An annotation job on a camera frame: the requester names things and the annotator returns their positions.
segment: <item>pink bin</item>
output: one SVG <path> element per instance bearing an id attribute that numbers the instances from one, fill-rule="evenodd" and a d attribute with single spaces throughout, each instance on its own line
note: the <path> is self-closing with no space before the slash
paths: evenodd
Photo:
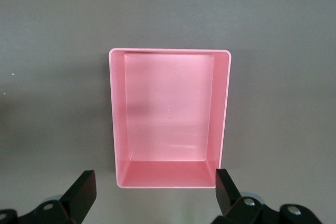
<path id="1" fill-rule="evenodd" d="M 109 60 L 118 186 L 215 187 L 230 52 L 114 48 Z"/>

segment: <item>empty pink box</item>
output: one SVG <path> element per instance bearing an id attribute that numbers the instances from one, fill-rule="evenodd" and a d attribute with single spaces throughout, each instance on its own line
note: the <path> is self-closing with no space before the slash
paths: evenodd
<path id="1" fill-rule="evenodd" d="M 118 186 L 215 187 L 230 52 L 114 48 L 109 60 Z"/>

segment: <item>gray background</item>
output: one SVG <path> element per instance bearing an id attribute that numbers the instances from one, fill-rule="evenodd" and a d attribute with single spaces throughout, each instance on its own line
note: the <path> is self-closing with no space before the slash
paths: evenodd
<path id="1" fill-rule="evenodd" d="M 116 186 L 108 51 L 231 51 L 222 167 L 273 209 L 336 219 L 336 0 L 0 0 L 0 209 L 85 169 L 84 223 L 210 223 L 213 189 Z"/>

